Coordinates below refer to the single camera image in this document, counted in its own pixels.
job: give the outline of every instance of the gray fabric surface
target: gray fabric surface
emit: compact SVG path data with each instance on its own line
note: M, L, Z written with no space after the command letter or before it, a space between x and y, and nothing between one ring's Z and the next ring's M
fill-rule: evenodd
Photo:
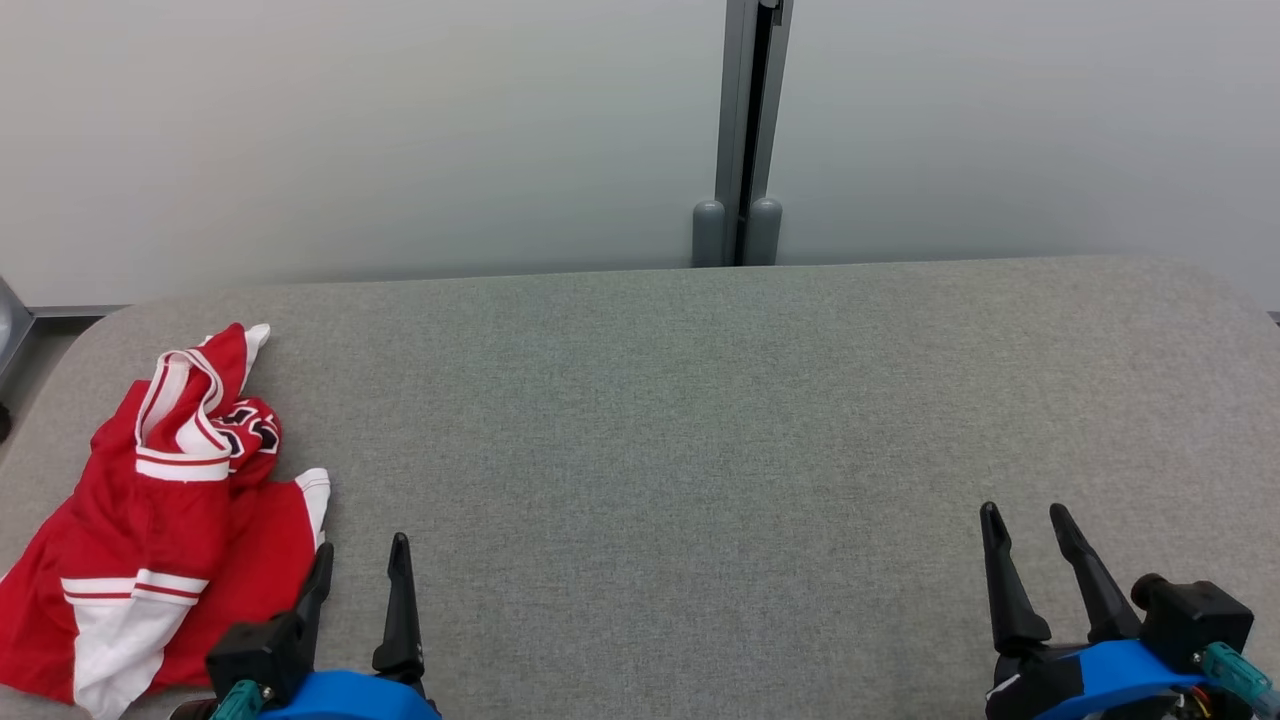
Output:
M1059 641L1061 501L1128 587L1212 579L1280 673L1280 329L1217 278L1083 258L265 287L133 307L0 466L0 568L156 355L232 320L282 477L334 479L319 664L369 665L413 541L447 717L980 717L977 512ZM175 696L133 717L164 717ZM0 692L0 716L76 711Z

